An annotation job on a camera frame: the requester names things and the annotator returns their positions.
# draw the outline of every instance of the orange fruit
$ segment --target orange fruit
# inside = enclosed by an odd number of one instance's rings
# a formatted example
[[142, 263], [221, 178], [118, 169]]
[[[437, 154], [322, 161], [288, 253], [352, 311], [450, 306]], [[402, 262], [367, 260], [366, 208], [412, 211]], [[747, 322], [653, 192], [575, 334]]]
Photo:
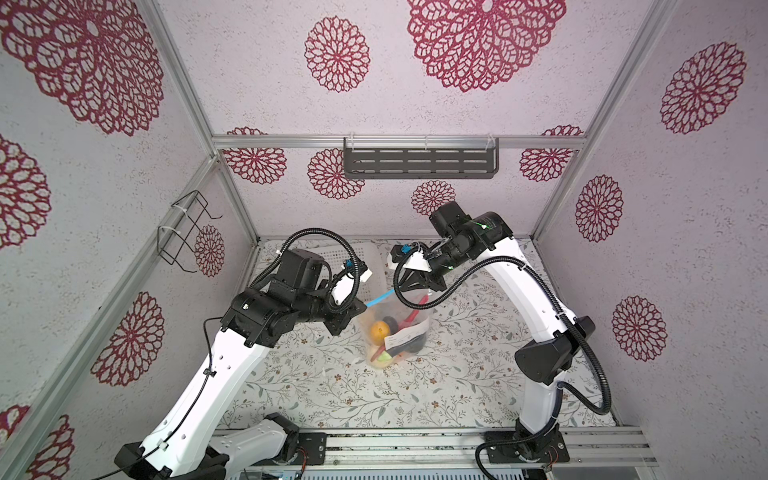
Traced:
[[389, 325], [382, 320], [373, 323], [371, 326], [371, 342], [376, 346], [384, 345], [384, 337], [389, 336]]

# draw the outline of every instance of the transparent bag of fruit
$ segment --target transparent bag of fruit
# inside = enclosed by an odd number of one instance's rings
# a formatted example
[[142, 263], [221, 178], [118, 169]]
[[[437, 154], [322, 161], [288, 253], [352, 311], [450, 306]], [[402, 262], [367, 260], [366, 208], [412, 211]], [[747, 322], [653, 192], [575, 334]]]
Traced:
[[[427, 303], [431, 290], [411, 290], [403, 296], [413, 303]], [[366, 339], [366, 359], [377, 369], [414, 356], [426, 344], [429, 310], [414, 310], [403, 305], [395, 294], [368, 307], [357, 316]]]

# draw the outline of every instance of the perforated white tray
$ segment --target perforated white tray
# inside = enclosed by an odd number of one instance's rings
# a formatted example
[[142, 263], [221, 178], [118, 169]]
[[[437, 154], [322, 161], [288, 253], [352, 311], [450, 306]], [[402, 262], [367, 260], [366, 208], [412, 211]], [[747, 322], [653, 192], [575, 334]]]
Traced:
[[[367, 282], [360, 284], [360, 290], [357, 293], [357, 298], [361, 299], [364, 303], [368, 303], [371, 300], [378, 298], [386, 293], [386, 278], [384, 277], [384, 263], [382, 257], [379, 254], [379, 250], [374, 243], [351, 243], [352, 249], [355, 250], [357, 256], [366, 263], [370, 268], [373, 275]], [[310, 252], [317, 253], [326, 259], [326, 262], [331, 266], [331, 270], [336, 274], [344, 268], [344, 262], [349, 258], [346, 250], [341, 245], [332, 245], [331, 247], [317, 247], [308, 248]]]

